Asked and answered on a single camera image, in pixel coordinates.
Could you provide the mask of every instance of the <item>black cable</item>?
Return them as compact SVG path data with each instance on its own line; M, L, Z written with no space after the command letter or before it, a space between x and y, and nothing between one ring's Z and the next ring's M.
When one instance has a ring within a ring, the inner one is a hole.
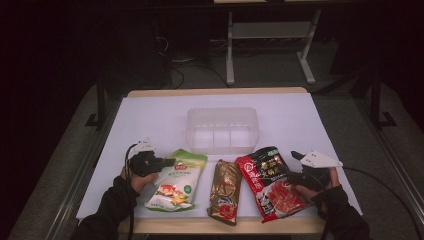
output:
M128 231L128 240L132 239L132 235L134 232L134 204L133 204L133 199L134 196L132 194L132 190L131 190L131 174L130 174L130 168L129 168L129 159L128 159L128 155L130 154L130 151L133 147L135 147L137 144L133 144L131 145L128 150L127 153L125 154L125 181L127 182L127 193L128 193L128 210L130 212L130 229Z
M177 86L174 86L174 82L172 81L172 77L170 77L170 81L169 81L169 88L170 89L178 89L178 88L180 88L182 85L183 85L183 83L184 83L184 74L181 72L181 71L178 71L177 69L175 69L175 68L170 68L170 70L173 70L173 71L175 71L175 72L177 72L177 73L179 73L180 75L181 75L181 82L177 85Z
M392 194L393 194L393 196L395 196L396 198L397 198L397 200L399 200L399 202L402 204L402 206L405 208L405 210L406 210L406 212L408 213L408 215L409 215L409 217L411 218L411 221L412 221L412 224L414 225L414 228L415 228L415 231L417 232L417 237L418 237L418 239L419 240L422 240L422 237L421 237L421 233L420 233L420 229L418 228L418 224L417 224L417 222L415 221L415 218L414 218L414 216L413 216L413 214L412 214L412 211L408 208L408 206L406 205L406 203L400 198L400 196L398 195L398 194L396 194L395 193L395 191L393 191L389 186L387 186L387 184L385 184L383 181L381 181L380 179L378 179L377 177L375 177L375 176L373 176L373 175L371 175L371 174L369 174L369 173L367 173L367 172L365 172L365 171L362 171L362 170L359 170L359 169L356 169L356 168L350 168L350 167L343 167L343 169L346 169L346 170L351 170L351 171L354 171L354 172L359 172L359 173L362 173L362 174L364 174L364 175L366 175L366 176L368 176L368 177L370 177L370 178L372 178L372 179L374 179L375 181L377 181L378 183L380 183L383 187L385 187L387 190L389 190Z
M321 186L321 188L322 188L322 192L320 192L320 193L318 193L318 194L324 194L323 196L324 196L324 203L325 203L325 205L326 205L326 207L327 207L327 212L329 213L330 211L329 211L329 208L330 208L330 204L328 204L329 203L329 201L328 201L328 199L327 199L327 189L325 188L325 186L323 186L322 185L322 183L314 176L314 175L312 175L312 174L310 174L310 173L308 173L308 172L302 172L303 174L306 174L306 175L308 175L308 177L311 177L312 179L314 179L320 186ZM322 234L321 234L321 240L325 240L325 239L327 239L327 235L328 235L328 231L329 231L329 229L328 229L328 227L329 227L329 218L330 218L330 215L327 215L327 218L325 219L325 225L324 225L324 229L323 229L323 231L322 231Z
M212 72L214 72L220 79L221 79L221 81L225 84L225 86L227 87L227 88L230 88L231 87L231 85L228 85L227 84L227 82L225 81L225 79L221 76L221 74L219 74L216 70L214 70L214 69L212 69L212 68L210 68L210 67L207 67L207 66L202 66L202 65L190 65L190 66L178 66L178 68L190 68L190 67L197 67L197 68L205 68L205 69L207 69L207 70L210 70L210 71L212 71Z
M220 44L220 45L218 45L218 46L212 46L213 44L215 44L215 42L210 42L210 47L211 47L211 50L210 50L210 52L209 52L209 57L214 57L214 56L217 56L218 55L218 53L221 53L221 52L224 52L224 51L227 51L227 47L228 47L228 42L227 42L227 40L225 40L225 39L222 39L222 40L218 40L218 41L216 41L216 42L223 42L222 44Z

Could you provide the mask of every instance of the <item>person's left hand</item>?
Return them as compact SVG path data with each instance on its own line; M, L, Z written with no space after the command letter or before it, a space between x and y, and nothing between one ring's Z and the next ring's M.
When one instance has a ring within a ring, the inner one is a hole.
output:
M157 173L151 173L145 177L140 177L137 174L133 174L130 170L130 177L131 177L131 187L134 189L134 191L136 191L137 193L140 193L141 191L143 191L144 187L149 184L154 182L157 178L158 178L158 174ZM122 168L121 171L121 177L123 179L126 179L125 177L125 167Z

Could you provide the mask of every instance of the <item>wooden table edge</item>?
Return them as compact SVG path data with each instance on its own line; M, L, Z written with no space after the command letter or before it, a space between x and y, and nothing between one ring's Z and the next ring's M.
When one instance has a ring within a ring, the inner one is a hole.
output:
M190 95L222 95L222 94L269 94L269 93L307 93L302 87L276 88L213 88L213 89L169 89L169 90L135 90L128 93L133 97L164 97Z
M134 233L142 234L316 234L322 233L325 221L315 217L288 217L261 223L262 218L238 218L236 226L230 226L212 218L137 218ZM121 222L119 232L126 233L129 219Z

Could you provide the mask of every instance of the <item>brown snack bag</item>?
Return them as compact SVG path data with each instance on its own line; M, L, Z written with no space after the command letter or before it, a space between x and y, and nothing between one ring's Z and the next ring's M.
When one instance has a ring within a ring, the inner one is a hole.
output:
M208 216L225 224L237 225L237 208L243 176L236 163L219 160L210 194Z

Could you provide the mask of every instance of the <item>plastic storage bin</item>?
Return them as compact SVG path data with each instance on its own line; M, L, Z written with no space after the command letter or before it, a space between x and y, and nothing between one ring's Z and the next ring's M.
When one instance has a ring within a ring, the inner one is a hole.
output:
M256 110L250 107L190 109L186 134L193 153L252 153L259 139Z

